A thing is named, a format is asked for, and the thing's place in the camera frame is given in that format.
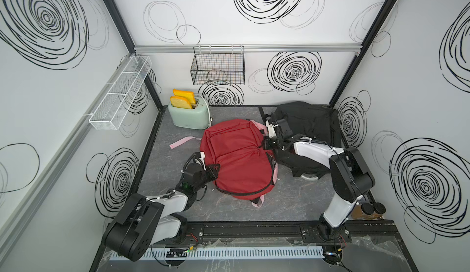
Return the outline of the red and black backpack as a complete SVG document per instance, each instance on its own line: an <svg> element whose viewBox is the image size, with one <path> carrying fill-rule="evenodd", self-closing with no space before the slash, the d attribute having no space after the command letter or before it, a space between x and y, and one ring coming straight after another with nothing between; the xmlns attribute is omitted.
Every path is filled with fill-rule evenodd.
<svg viewBox="0 0 470 272"><path fill-rule="evenodd" d="M262 120L267 115L263 108L259 108ZM325 105L312 105L302 101L280 104L274 112L276 119L285 119L294 134L302 134L305 141L313 144L329 145L340 148L342 133L340 129L339 111ZM298 178L310 175L321 178L330 172L330 169L315 160L300 156L294 148L287 151L273 149L276 161L288 167L292 175Z"/></svg>

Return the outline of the pink backpack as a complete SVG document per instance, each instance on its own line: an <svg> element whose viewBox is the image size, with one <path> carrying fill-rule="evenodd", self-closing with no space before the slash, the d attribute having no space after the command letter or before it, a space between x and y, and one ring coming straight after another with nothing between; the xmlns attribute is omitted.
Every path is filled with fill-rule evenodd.
<svg viewBox="0 0 470 272"><path fill-rule="evenodd" d="M212 182L223 194L262 205L278 175L274 153L265 144L268 136L267 127L253 120L235 119L209 127L200 150L183 166L175 190L194 202L196 193Z"/></svg>

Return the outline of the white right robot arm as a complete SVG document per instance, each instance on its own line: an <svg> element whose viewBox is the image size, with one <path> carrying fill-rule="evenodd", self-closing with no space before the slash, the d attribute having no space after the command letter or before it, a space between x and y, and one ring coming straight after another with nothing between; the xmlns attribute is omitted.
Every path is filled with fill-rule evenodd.
<svg viewBox="0 0 470 272"><path fill-rule="evenodd" d="M366 198L375 179L355 147L337 148L304 134L295 134L285 119L264 115L268 130L265 145L273 150L276 161L290 168L293 176L321 177L330 174L335 191L329 206L320 216L317 230L324 241L339 237L354 206Z"/></svg>

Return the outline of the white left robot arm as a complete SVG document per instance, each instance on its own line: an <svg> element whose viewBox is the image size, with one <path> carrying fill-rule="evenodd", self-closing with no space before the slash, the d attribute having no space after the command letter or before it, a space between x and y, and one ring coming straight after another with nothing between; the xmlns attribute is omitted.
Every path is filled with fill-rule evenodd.
<svg viewBox="0 0 470 272"><path fill-rule="evenodd" d="M209 164L203 152L193 153L174 188L159 196L132 194L105 229L100 246L136 262L159 241L185 237L187 219L179 214L198 201L198 192L206 192L219 171L220 164Z"/></svg>

